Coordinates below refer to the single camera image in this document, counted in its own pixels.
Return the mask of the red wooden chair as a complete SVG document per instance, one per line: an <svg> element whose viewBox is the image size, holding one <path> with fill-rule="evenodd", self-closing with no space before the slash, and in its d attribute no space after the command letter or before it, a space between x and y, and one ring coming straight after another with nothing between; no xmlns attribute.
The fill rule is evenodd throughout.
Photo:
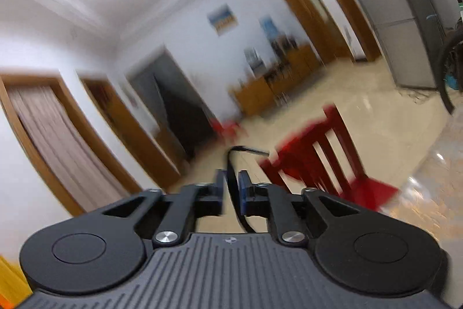
<svg viewBox="0 0 463 309"><path fill-rule="evenodd" d="M260 168L272 184L289 191L282 176L301 181L369 210L377 211L399 194L399 189L366 174L347 126L333 104L323 108L325 118L310 122L276 151L274 159L266 158ZM332 133L341 145L353 177L347 178L328 139Z"/></svg>

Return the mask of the black shoelace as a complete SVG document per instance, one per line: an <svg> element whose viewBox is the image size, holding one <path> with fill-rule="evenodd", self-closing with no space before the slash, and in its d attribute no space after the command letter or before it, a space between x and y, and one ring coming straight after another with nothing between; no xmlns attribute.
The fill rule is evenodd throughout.
<svg viewBox="0 0 463 309"><path fill-rule="evenodd" d="M238 175L236 174L235 166L233 165L232 155L235 152L246 152L250 154L255 154L259 156L268 157L269 153L267 151L258 150L256 148L246 147L242 145L233 146L228 149L226 153L226 180L227 180L227 189L230 196L230 200L233 206L233 209L236 213L236 218L240 223L242 229L246 233L256 234L255 229L253 229L247 222L246 217L242 214L241 211L241 194L238 184Z"/></svg>

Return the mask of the orange printed bag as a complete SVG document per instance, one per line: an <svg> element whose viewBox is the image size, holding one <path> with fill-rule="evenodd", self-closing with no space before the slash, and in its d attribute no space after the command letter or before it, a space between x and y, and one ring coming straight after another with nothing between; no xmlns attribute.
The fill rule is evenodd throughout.
<svg viewBox="0 0 463 309"><path fill-rule="evenodd" d="M20 265L1 257L0 261L1 308L15 308L31 294Z"/></svg>

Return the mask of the small red plastic chair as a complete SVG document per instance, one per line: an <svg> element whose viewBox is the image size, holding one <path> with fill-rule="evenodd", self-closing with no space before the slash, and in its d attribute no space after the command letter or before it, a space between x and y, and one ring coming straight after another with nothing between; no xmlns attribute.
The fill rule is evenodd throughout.
<svg viewBox="0 0 463 309"><path fill-rule="evenodd" d="M217 119L213 119L211 125L223 144L227 142L234 144L240 135L248 136L247 131L238 122L228 121L222 124Z"/></svg>

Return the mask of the black bicycle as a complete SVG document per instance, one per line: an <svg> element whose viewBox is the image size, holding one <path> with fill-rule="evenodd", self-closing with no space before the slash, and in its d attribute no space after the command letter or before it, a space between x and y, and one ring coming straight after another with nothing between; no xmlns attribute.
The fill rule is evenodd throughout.
<svg viewBox="0 0 463 309"><path fill-rule="evenodd" d="M445 37L438 55L436 86L443 106L449 114L453 114L455 105L449 89L462 95L462 18Z"/></svg>

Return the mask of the wooden tv cabinet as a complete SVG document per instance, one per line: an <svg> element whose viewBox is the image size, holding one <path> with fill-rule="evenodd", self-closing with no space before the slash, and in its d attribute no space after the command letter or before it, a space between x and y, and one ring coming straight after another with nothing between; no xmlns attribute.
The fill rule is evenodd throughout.
<svg viewBox="0 0 463 309"><path fill-rule="evenodd" d="M290 50L282 63L269 68L258 78L248 79L229 94L246 117L262 114L277 105L285 95L309 79L322 64L310 45Z"/></svg>

